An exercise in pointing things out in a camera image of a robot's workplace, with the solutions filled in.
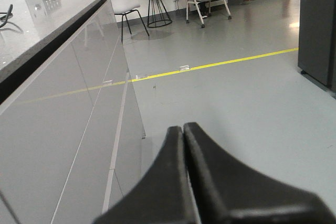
dark gray cabinet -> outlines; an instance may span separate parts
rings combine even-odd
[[[301,0],[298,66],[336,90],[336,0]]]

wire table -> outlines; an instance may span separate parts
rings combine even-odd
[[[150,28],[169,25],[172,22],[162,0],[148,0],[147,26]]]

yellow floor line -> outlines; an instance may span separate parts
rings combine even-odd
[[[189,71],[194,71],[194,70],[199,70],[199,69],[204,69],[204,68],[211,68],[211,67],[216,67],[216,66],[220,66],[220,65],[240,62],[240,61],[259,59],[259,58],[263,58],[263,57],[279,55],[279,54],[284,54],[284,53],[287,53],[287,52],[293,52],[293,51],[298,51],[298,50],[299,50],[299,48],[296,47],[296,48],[291,48],[291,49],[287,49],[287,50],[270,52],[270,53],[262,54],[262,55],[255,55],[255,56],[250,56],[250,57],[246,57],[246,58],[239,58],[239,59],[235,59],[235,60],[227,60],[227,61],[222,61],[222,62],[217,62],[217,63],[212,63],[212,64],[201,65],[201,66],[193,67],[193,68],[190,68],[190,69],[187,69],[187,70],[178,70],[178,71],[171,71],[171,72],[166,72],[166,73],[154,74],[152,76],[148,76],[148,77],[145,77],[145,78],[132,79],[132,80],[129,80],[129,81],[130,82],[144,81],[144,80],[154,79],[154,78],[163,77],[163,76],[171,76],[171,75],[177,74],[177,73],[184,73],[184,72],[189,72]],[[95,89],[106,88],[106,87],[110,87],[110,86],[123,85],[123,84],[125,84],[124,81],[109,83],[109,84],[105,84],[105,85],[101,85],[101,86],[90,87],[90,88],[87,88],[87,89],[73,90],[73,91],[64,92],[64,93],[55,94],[55,95],[50,95],[50,96],[47,96],[47,97],[41,97],[41,98],[29,100],[29,101],[18,102],[18,103],[15,103],[14,105],[21,105],[21,104],[27,104],[27,103],[37,102],[37,101],[43,101],[43,100],[52,99],[52,98],[56,98],[56,97],[63,97],[65,95],[71,95],[71,94],[76,94],[76,93],[80,93],[80,92],[85,92],[85,91],[88,91],[88,90],[95,90]]]
[[[291,48],[291,49],[287,49],[287,50],[270,52],[270,53],[262,54],[262,55],[255,55],[255,56],[250,56],[250,57],[246,57],[246,58],[239,58],[239,59],[234,59],[234,60],[227,60],[227,61],[222,61],[222,62],[217,62],[217,63],[212,63],[212,64],[201,65],[201,66],[190,68],[188,70],[181,70],[181,71],[178,70],[178,71],[154,74],[152,76],[147,76],[147,77],[141,78],[141,79],[132,79],[131,81],[136,82],[136,81],[149,80],[149,79],[153,79],[153,78],[157,78],[157,77],[171,76],[172,74],[184,73],[184,72],[189,72],[189,71],[194,71],[194,70],[199,70],[199,69],[204,69],[204,68],[211,68],[211,67],[216,67],[216,66],[220,66],[220,65],[225,65],[225,64],[230,64],[230,63],[235,63],[235,62],[240,62],[240,61],[245,61],[245,60],[259,59],[259,58],[263,58],[263,57],[279,55],[279,54],[284,54],[286,52],[293,52],[293,51],[298,51],[298,50],[299,50],[299,48],[296,47],[296,48]]]

gray floor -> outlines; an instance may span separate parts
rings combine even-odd
[[[130,71],[151,75],[298,47],[300,0],[260,0],[125,30]],[[303,77],[297,51],[134,83],[152,157],[167,127],[196,121],[251,167],[317,192],[336,213],[336,100]]]

glossy cabinet door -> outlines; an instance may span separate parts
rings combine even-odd
[[[129,82],[123,109],[120,143],[114,171],[123,195],[126,195],[141,178],[141,144],[143,136],[144,129],[137,98],[133,84]]]
[[[140,180],[129,76],[108,0],[0,105],[0,188],[22,223],[92,223]]]
[[[71,46],[41,68],[0,115],[1,189],[25,224],[50,223],[92,111]]]
[[[99,90],[95,108],[65,187],[64,196],[60,201],[54,224],[89,224],[102,213],[107,186],[109,186],[108,175],[120,111],[123,110],[122,98],[126,75],[127,63],[123,51],[114,51],[105,80],[117,78],[123,82],[107,81]],[[115,197],[117,191],[113,185],[111,195]]]
[[[71,42],[93,104],[118,39],[118,29],[111,13],[112,6],[106,2]]]

